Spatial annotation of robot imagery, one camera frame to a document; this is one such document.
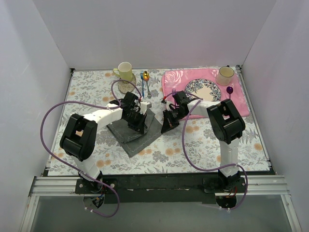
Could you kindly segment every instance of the gray wall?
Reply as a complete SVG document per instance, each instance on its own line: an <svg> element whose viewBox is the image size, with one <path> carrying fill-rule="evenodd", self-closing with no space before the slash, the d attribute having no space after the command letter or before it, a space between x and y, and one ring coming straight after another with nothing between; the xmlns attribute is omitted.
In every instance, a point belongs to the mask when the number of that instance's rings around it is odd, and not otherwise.
<svg viewBox="0 0 309 232"><path fill-rule="evenodd" d="M243 65L272 164L309 231L309 2L278 0Z"/></svg>
<svg viewBox="0 0 309 232"><path fill-rule="evenodd" d="M16 232L48 158L41 120L64 99L70 70L31 0L0 0L0 11L0 231ZM59 115L45 127L49 146Z"/></svg>
<svg viewBox="0 0 309 232"><path fill-rule="evenodd" d="M275 0L33 0L71 68L242 64Z"/></svg>

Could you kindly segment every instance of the plate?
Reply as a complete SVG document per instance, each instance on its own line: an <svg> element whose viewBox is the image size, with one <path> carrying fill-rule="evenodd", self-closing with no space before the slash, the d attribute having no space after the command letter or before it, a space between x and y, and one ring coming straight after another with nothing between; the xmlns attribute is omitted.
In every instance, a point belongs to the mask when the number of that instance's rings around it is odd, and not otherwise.
<svg viewBox="0 0 309 232"><path fill-rule="evenodd" d="M195 79L190 81L184 89L185 92L192 93L205 101L218 102L221 98L219 87L212 81L207 79Z"/></svg>

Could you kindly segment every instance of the floral tablecloth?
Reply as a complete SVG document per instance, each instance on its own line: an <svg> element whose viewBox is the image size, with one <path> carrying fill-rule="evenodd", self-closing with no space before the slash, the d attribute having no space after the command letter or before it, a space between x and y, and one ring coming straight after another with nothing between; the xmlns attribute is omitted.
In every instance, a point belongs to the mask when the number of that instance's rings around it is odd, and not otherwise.
<svg viewBox="0 0 309 232"><path fill-rule="evenodd" d="M163 123L164 106L161 103L163 93L161 78L170 69L148 69L150 74L149 88L152 98L146 101L152 103L151 110L155 117ZM137 78L137 86L141 89L141 70L133 70ZM82 71L74 72L69 87L68 101L81 101L105 106L113 100L110 90L111 83L118 78L112 71ZM115 93L119 98L124 95L115 85ZM96 109L79 105L65 105L61 124L56 135L56 145L53 153L66 162L74 164L69 155L59 147L59 141L72 113L88 114ZM239 164L246 171L269 170L263 147L257 132L252 114L244 118L246 130L239 144ZM93 157L103 174L155 174L155 173L194 173L199 172L186 161L181 142L183 121L180 126L163 134L139 154L129 158L119 146L111 132L105 127L98 131ZM215 168L220 165L219 141L213 134L208 118L192 119L185 130L185 145L192 162L201 168ZM58 160L52 158L49 166L49 176L77 175L77 172Z"/></svg>

